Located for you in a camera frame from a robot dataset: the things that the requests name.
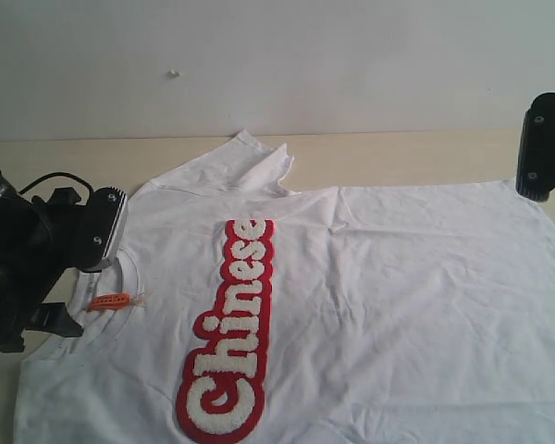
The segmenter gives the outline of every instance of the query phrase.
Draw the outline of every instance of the white wall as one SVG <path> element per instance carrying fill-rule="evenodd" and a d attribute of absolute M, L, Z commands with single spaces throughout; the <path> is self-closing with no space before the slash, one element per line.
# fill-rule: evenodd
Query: white wall
<path fill-rule="evenodd" d="M 0 140 L 507 127 L 544 91 L 555 0 L 0 0 Z"/>

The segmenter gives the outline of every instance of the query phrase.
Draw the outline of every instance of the black cable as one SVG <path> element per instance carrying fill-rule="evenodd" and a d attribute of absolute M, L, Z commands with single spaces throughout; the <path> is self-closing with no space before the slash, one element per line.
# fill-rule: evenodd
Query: black cable
<path fill-rule="evenodd" d="M 55 173 L 49 173 L 49 174 L 46 174 L 45 176 L 41 176 L 40 178 L 34 180 L 29 185 L 27 185 L 25 188 L 20 190 L 18 192 L 18 194 L 22 195 L 25 192 L 29 191 L 30 189 L 35 188 L 40 183 L 45 182 L 46 180 L 51 179 L 51 178 L 68 178 L 68 179 L 76 180 L 80 185 L 83 185 L 89 191 L 90 195 L 92 195 L 94 193 L 94 188 L 86 180 L 81 179 L 78 176 L 75 176 L 71 173 L 65 173 L 63 171 L 56 171 Z"/>

